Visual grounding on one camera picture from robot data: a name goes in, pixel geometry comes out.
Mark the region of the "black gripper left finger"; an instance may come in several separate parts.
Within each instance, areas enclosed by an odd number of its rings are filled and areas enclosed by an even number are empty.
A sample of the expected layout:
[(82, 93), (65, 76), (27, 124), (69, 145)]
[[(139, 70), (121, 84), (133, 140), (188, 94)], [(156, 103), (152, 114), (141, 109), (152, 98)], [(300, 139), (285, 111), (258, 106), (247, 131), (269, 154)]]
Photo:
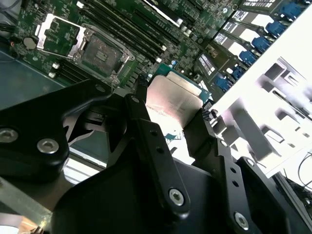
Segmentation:
[(86, 80), (4, 109), (0, 113), (0, 173), (31, 182), (56, 179), (69, 156), (69, 146), (94, 131), (108, 134), (114, 165), (129, 142), (123, 102), (136, 97), (144, 105), (147, 81), (123, 97), (109, 86)]

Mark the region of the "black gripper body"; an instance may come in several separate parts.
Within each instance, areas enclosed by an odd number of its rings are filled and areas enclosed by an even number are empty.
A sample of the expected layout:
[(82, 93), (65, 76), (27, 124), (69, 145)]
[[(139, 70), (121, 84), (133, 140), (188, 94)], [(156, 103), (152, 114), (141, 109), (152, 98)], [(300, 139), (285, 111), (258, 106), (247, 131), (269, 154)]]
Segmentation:
[(125, 97), (129, 142), (116, 163), (71, 188), (54, 234), (234, 234), (209, 172), (175, 161), (144, 103)]

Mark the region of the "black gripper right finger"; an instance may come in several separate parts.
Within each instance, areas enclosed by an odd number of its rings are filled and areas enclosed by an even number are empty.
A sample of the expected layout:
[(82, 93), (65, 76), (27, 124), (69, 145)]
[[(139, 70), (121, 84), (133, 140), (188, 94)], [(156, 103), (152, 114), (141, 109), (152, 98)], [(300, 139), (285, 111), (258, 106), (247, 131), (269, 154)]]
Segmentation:
[(218, 182), (223, 213), (236, 234), (310, 234), (311, 230), (274, 184), (249, 158), (234, 160), (218, 138), (209, 112), (197, 111), (183, 129), (193, 165)]

